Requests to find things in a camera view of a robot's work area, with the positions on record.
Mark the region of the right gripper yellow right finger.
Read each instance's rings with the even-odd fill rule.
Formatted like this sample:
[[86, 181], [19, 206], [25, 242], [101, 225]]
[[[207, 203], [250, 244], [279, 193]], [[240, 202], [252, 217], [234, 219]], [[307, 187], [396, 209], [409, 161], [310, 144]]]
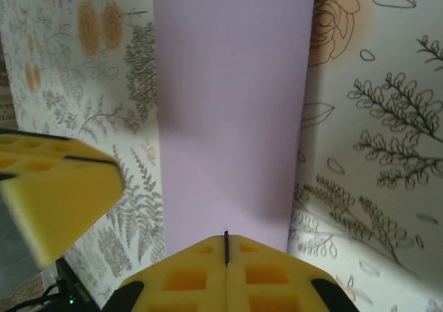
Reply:
[[357, 311], [328, 273], [239, 235], [227, 236], [228, 311]]

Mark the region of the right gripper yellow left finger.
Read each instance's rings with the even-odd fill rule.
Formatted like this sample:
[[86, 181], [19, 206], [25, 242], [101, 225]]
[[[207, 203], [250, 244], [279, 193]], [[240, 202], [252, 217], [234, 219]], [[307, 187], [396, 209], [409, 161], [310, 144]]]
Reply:
[[224, 236], [214, 236], [129, 276], [103, 311], [226, 311]]

